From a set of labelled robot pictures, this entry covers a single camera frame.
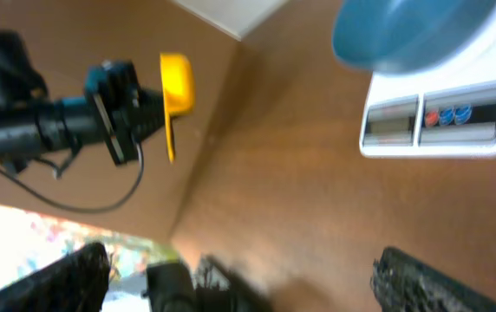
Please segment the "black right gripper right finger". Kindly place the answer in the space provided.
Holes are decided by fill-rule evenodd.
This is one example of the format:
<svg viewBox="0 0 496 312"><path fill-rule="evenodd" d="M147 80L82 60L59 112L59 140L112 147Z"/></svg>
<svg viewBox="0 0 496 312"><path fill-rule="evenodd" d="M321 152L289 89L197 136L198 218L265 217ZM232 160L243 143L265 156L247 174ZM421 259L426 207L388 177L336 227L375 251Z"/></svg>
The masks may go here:
<svg viewBox="0 0 496 312"><path fill-rule="evenodd" d="M370 288L383 311L496 311L496 301L393 246L373 263Z"/></svg>

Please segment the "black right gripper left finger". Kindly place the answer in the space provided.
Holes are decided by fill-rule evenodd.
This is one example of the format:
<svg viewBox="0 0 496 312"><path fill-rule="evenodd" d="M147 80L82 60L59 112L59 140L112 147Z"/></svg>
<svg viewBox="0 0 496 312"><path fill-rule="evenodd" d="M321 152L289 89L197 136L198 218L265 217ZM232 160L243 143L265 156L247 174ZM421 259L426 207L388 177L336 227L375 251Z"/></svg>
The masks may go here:
<svg viewBox="0 0 496 312"><path fill-rule="evenodd" d="M2 289L0 312L98 312L109 285L110 262L93 242Z"/></svg>

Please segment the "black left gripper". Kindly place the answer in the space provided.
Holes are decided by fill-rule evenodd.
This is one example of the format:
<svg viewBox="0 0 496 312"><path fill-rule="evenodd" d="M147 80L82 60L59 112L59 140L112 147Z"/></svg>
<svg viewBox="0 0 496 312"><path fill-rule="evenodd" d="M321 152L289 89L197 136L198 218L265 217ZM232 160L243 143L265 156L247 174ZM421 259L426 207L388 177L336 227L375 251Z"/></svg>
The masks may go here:
<svg viewBox="0 0 496 312"><path fill-rule="evenodd" d="M136 141L143 140L165 126L164 97L161 91L139 88L131 61L104 62L87 72L84 96L116 166L139 160ZM133 122L127 111L133 106L133 91L138 90L140 111L145 114Z"/></svg>

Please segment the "yellow plastic scoop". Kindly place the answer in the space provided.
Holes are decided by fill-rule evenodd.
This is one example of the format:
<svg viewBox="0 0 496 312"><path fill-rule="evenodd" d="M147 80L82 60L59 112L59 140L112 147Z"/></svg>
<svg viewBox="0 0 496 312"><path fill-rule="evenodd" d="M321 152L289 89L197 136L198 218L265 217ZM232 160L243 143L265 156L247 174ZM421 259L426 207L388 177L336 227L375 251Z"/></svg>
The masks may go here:
<svg viewBox="0 0 496 312"><path fill-rule="evenodd" d="M166 148L169 161L176 159L173 119L192 112L195 104L193 68L189 59L178 53L160 55Z"/></svg>

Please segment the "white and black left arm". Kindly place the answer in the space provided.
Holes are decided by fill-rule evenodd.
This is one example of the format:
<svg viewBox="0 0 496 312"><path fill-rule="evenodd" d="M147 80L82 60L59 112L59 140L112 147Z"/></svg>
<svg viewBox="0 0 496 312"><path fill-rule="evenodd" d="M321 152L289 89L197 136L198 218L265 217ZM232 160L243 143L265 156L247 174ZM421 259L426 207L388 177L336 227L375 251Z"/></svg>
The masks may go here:
<svg viewBox="0 0 496 312"><path fill-rule="evenodd" d="M64 172L84 146L103 144L113 162L138 160L136 144L165 125L163 94L143 88L130 61L88 69L82 95L51 99L23 39L0 29L0 161L15 173L46 153L69 151Z"/></svg>

